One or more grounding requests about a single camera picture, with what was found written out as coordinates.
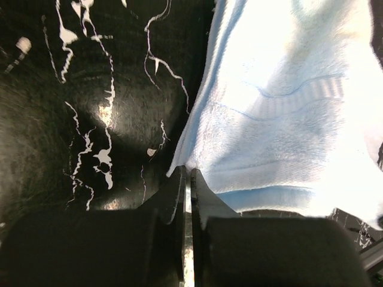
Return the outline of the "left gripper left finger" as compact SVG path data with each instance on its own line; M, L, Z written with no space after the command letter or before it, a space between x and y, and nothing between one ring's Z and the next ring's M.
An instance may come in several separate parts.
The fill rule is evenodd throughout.
M186 168L176 167L158 192L139 207L156 213L147 286L184 282L186 179Z

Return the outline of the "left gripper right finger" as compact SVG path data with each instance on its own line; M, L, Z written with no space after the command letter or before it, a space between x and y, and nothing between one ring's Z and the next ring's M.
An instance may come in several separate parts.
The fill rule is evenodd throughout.
M207 185L200 170L193 169L190 179L191 218L193 231L194 285L203 285L204 258L208 249L208 239L204 230L210 218L238 218L239 214L231 209Z

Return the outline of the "light blue towel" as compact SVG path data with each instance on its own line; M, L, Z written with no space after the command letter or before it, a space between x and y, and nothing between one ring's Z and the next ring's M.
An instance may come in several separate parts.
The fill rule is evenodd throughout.
M217 1L202 82L170 169L237 212L382 229L382 68L369 1Z

